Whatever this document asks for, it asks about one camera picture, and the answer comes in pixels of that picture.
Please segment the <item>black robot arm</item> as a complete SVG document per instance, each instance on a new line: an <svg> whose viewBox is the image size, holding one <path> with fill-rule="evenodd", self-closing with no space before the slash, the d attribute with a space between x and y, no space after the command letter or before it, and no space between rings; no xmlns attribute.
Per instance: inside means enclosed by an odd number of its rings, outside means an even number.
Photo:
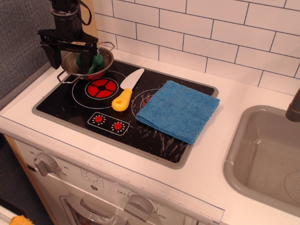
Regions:
<svg viewBox="0 0 300 225"><path fill-rule="evenodd" d="M51 3L55 29L38 31L40 46L55 69L62 64L61 51L80 53L82 70L87 74L98 52L98 38L83 31L83 26L91 24L91 10L81 0L52 0Z"/></svg>

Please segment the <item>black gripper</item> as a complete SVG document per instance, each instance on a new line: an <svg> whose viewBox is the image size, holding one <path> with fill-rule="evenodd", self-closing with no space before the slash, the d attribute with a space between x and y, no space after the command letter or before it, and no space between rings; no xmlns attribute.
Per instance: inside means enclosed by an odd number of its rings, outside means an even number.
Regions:
<svg viewBox="0 0 300 225"><path fill-rule="evenodd" d="M61 66L61 50L81 52L83 73L88 73L92 65L92 54L97 54L98 39L83 31L83 25L89 26L92 15L85 22L80 13L52 13L55 28L39 30L40 46L44 49L48 61L54 69Z"/></svg>

